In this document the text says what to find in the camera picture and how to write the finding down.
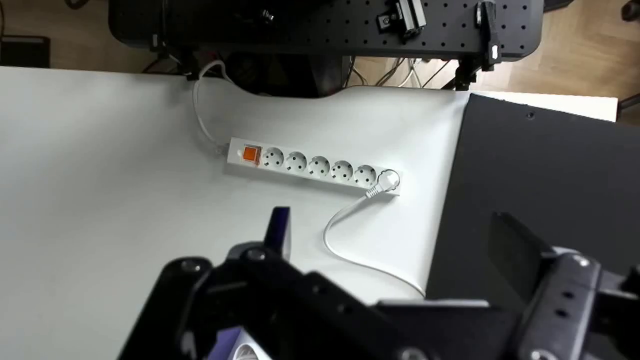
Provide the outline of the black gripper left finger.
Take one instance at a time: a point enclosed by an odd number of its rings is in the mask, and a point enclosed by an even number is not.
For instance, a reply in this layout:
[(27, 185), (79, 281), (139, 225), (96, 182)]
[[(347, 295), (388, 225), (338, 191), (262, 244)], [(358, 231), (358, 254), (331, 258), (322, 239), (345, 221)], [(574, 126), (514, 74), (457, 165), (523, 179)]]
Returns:
[(275, 207), (270, 214), (267, 228), (264, 234), (264, 246), (271, 253), (285, 257), (290, 242), (290, 208)]

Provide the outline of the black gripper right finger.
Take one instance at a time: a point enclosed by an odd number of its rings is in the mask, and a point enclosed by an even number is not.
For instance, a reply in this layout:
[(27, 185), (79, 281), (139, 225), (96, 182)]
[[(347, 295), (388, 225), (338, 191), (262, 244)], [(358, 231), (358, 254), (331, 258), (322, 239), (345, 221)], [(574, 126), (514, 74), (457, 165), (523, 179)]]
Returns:
[(510, 212), (494, 212), (488, 254), (506, 284), (528, 302), (558, 253)]

